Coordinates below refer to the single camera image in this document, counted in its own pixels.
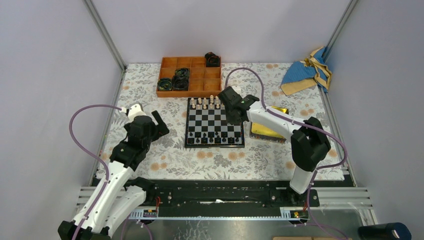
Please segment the gold tin of black pieces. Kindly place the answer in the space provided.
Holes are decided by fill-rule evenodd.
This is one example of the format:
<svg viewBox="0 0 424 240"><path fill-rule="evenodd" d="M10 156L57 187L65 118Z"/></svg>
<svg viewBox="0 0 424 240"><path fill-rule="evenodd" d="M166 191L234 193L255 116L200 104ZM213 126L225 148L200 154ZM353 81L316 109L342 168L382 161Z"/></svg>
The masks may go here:
<svg viewBox="0 0 424 240"><path fill-rule="evenodd" d="M249 137L256 140L284 144L286 138L279 133L254 121L249 121Z"/></svg>

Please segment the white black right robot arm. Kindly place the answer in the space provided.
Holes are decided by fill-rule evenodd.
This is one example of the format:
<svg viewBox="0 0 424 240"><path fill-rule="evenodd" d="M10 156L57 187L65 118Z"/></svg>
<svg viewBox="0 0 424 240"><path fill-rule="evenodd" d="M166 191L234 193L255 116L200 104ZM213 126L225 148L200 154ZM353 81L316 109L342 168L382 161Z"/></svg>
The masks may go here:
<svg viewBox="0 0 424 240"><path fill-rule="evenodd" d="M228 123L260 124L289 141L295 170L286 198L293 206L301 205L307 199L306 191L317 165L331 149L321 122L315 117L304 120L290 116L250 94L242 97L231 86L220 92L218 98L224 105Z"/></svg>

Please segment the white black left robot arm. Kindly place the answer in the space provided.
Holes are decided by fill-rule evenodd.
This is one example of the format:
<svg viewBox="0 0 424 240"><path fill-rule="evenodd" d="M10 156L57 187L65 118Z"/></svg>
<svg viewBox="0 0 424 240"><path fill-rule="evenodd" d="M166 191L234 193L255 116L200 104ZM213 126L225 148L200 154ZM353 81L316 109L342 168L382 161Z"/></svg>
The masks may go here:
<svg viewBox="0 0 424 240"><path fill-rule="evenodd" d="M58 227L62 240L110 240L117 228L139 205L155 200L154 184L142 177L129 180L146 158L151 143L169 133L155 110L151 116L137 110L124 128L126 138L116 145L100 180L84 207L71 221Z"/></svg>

